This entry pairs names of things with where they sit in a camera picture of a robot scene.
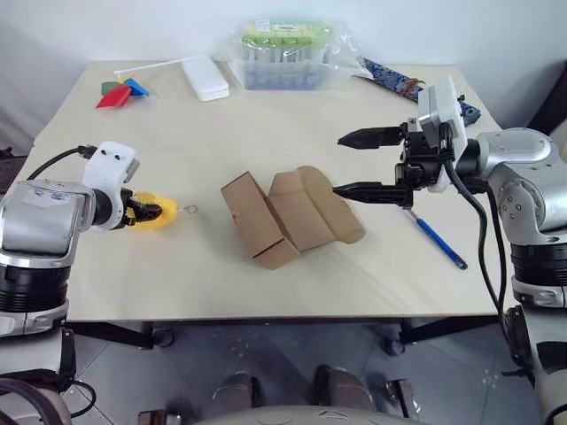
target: plastic bag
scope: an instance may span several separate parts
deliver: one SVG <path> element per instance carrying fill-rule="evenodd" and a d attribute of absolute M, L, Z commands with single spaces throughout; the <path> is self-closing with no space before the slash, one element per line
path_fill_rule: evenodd
<path fill-rule="evenodd" d="M 371 78 L 352 36 L 322 21 L 246 22 L 228 44 L 229 67 L 251 90 L 316 90 L 351 75 Z"/>

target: clear plastic bin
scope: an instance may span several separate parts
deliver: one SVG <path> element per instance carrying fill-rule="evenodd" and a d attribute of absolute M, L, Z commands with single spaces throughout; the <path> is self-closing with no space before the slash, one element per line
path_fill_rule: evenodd
<path fill-rule="evenodd" d="M 315 90 L 339 64 L 362 69 L 351 41 L 322 21 L 255 20 L 233 40 L 230 67 L 246 89 Z"/>

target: table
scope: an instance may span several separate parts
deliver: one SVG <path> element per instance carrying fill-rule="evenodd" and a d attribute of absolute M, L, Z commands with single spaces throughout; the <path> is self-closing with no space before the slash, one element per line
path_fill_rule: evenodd
<path fill-rule="evenodd" d="M 230 97 L 201 103 L 180 66 L 140 72 L 151 95 L 121 109 L 95 109 L 113 70 L 139 62 L 93 62 L 37 136 L 20 178 L 78 144 L 114 140 L 137 150 L 131 189 L 196 205 L 157 231 L 123 229 L 81 236 L 69 280 L 71 321 L 264 318 L 375 318 L 484 315 L 494 308 L 477 261 L 478 218 L 453 188 L 416 193 L 415 210 L 468 263 L 451 263 L 394 205 L 353 203 L 367 230 L 356 244 L 331 243 L 269 271 L 249 257 L 220 188 L 251 171 L 264 189 L 275 173 L 320 168 L 335 184 L 393 182 L 399 147 L 355 151 L 337 139 L 355 129 L 398 125 L 416 104 L 371 81 L 316 92 L 247 91 L 227 75 Z M 454 66 L 393 66 L 433 83 L 453 75 L 482 111 L 469 137 L 499 129 Z M 80 180 L 84 160 L 66 158 L 43 176 Z M 498 282 L 492 232 L 486 262 Z M 507 305 L 512 304 L 509 294 Z"/>

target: box flap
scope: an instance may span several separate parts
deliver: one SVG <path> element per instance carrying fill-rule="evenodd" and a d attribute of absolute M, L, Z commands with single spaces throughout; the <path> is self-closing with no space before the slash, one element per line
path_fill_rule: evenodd
<path fill-rule="evenodd" d="M 344 243 L 355 243 L 366 233 L 348 203 L 332 191 L 332 184 L 314 166 L 298 168 L 303 190 L 321 214 L 335 239 Z"/>
<path fill-rule="evenodd" d="M 298 250 L 304 251 L 336 238 L 303 190 L 298 171 L 274 177 L 268 200 Z"/>
<path fill-rule="evenodd" d="M 266 194 L 250 173 L 244 173 L 227 184 L 221 193 L 253 257 L 284 239 L 266 205 Z"/>
<path fill-rule="evenodd" d="M 290 241 L 282 239 L 280 242 L 271 246 L 264 252 L 261 252 L 254 258 L 265 268 L 274 270 L 286 263 L 289 263 L 293 259 L 296 259 L 299 255 L 301 255 L 300 252 Z"/>

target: yellow object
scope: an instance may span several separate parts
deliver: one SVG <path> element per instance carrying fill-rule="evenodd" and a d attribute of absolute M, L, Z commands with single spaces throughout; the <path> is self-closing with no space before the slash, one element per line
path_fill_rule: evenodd
<path fill-rule="evenodd" d="M 140 230 L 163 228 L 171 223 L 177 216 L 177 203 L 173 199 L 167 197 L 156 197 L 150 192 L 137 192 L 134 195 L 136 201 L 143 204 L 156 204 L 161 207 L 161 215 L 152 221 L 140 221 L 134 225 L 134 228 Z M 130 209 L 126 212 L 128 216 L 133 216 Z"/>

